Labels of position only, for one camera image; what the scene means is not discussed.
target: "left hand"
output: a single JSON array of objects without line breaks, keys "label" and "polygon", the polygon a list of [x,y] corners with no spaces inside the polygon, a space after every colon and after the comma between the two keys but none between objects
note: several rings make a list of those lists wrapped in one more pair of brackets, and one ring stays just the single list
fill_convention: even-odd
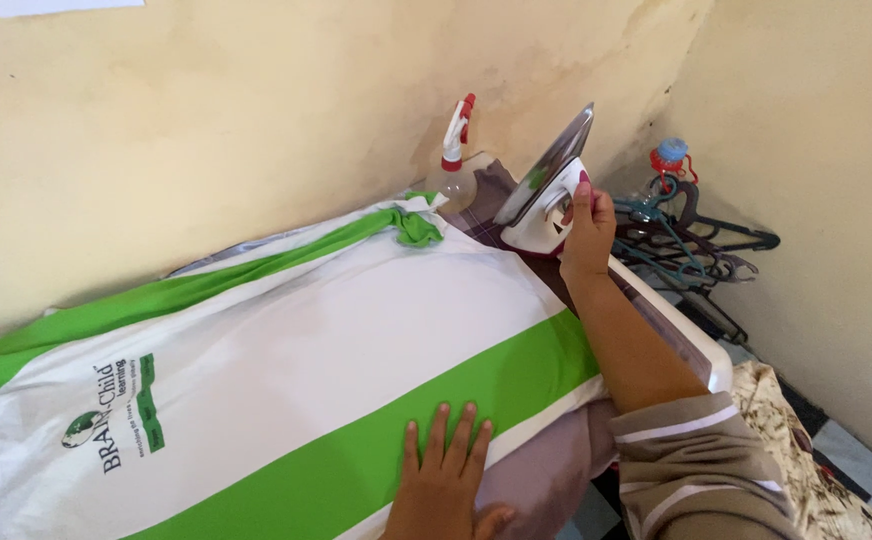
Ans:
[{"label": "left hand", "polygon": [[495,506],[476,519],[474,506],[483,479],[492,423],[479,426],[472,452],[467,451],[476,405],[467,403],[445,451],[449,404],[441,403],[429,432],[422,466],[418,457],[418,425],[406,426],[402,479],[382,540],[491,540],[512,521],[515,511]]}]

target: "floor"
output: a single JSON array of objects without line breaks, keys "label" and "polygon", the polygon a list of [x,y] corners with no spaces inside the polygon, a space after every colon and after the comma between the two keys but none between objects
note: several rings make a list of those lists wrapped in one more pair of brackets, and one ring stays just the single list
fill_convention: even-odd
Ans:
[{"label": "floor", "polygon": [[[724,340],[719,344],[732,363],[755,359],[747,350]],[[780,379],[782,394],[812,437],[813,458],[847,489],[872,506],[872,451],[862,445],[826,413]],[[557,540],[625,540],[629,536],[620,519],[619,478],[612,469],[592,481],[586,497]]]}]

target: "spray bottle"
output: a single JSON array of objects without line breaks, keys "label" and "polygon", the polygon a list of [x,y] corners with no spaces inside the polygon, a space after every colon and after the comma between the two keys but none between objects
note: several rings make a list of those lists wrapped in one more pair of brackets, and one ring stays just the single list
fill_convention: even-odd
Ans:
[{"label": "spray bottle", "polygon": [[468,142],[469,118],[476,96],[469,94],[456,104],[449,129],[442,139],[442,166],[426,177],[426,191],[439,191],[449,199],[439,208],[446,215],[467,209],[476,198],[476,177],[463,171],[463,145]]}]

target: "cream wall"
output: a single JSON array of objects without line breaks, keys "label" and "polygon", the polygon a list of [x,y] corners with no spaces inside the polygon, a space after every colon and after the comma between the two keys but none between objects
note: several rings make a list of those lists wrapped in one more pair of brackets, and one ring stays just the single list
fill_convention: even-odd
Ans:
[{"label": "cream wall", "polygon": [[872,447],[872,0],[719,0],[657,137],[703,201],[782,238],[715,297],[754,350]]},{"label": "cream wall", "polygon": [[646,134],[711,0],[150,0],[0,19],[0,333],[425,176],[454,103],[521,173]]}]

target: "green stripe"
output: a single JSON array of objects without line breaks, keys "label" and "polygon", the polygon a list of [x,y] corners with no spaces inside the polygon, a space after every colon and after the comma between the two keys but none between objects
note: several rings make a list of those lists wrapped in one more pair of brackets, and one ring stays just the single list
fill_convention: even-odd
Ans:
[{"label": "green stripe", "polygon": [[475,400],[501,433],[598,373],[579,320],[564,310],[129,538],[334,538],[392,501],[410,419],[425,434],[437,403],[450,402],[455,416]]},{"label": "green stripe", "polygon": [[166,446],[166,441],[162,437],[162,423],[155,416],[153,390],[150,388],[155,383],[155,357],[152,354],[146,354],[139,359],[139,374],[142,390],[136,394],[136,404],[139,416],[142,417],[142,429],[149,439],[149,452],[153,453]]},{"label": "green stripe", "polygon": [[404,244],[423,247],[429,245],[430,240],[442,240],[436,226],[420,215],[385,208],[294,250],[215,272],[147,283],[79,307],[63,309],[0,338],[0,388],[29,361],[63,343],[180,312],[228,289],[329,255],[391,225],[400,229],[398,240]]}]

